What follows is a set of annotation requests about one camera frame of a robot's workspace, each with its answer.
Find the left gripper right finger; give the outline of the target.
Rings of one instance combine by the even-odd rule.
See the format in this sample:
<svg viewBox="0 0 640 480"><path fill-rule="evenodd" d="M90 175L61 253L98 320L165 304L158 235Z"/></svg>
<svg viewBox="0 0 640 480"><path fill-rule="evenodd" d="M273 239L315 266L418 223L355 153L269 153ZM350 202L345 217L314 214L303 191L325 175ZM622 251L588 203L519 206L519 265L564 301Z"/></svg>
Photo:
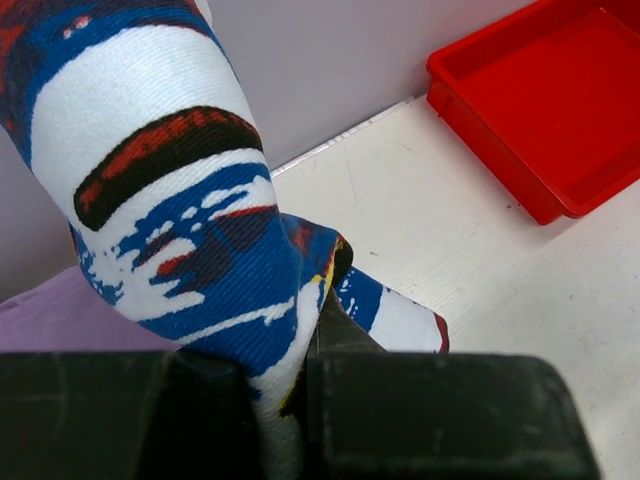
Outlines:
<svg viewBox="0 0 640 480"><path fill-rule="evenodd" d="M308 479L596 479L569 388L548 362L391 353L330 295L306 366Z"/></svg>

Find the blue patterned trousers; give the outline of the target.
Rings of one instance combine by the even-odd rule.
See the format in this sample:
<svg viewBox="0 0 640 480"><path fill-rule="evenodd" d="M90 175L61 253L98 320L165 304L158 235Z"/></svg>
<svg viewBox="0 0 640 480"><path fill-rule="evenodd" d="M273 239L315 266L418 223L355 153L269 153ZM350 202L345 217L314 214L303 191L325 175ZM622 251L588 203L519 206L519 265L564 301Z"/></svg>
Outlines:
<svg viewBox="0 0 640 480"><path fill-rule="evenodd" d="M329 297L381 347L443 353L445 321L282 213L204 1L5 1L1 123L119 314L248 377L269 479L303 470L294 403Z"/></svg>

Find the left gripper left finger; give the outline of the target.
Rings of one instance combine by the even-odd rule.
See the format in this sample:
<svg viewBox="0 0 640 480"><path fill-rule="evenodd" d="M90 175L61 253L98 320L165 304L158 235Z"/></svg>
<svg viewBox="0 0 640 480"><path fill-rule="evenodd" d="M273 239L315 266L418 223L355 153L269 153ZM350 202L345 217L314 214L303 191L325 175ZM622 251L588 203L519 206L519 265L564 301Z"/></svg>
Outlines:
<svg viewBox="0 0 640 480"><path fill-rule="evenodd" d="M187 352L1 358L5 479L257 479L241 369Z"/></svg>

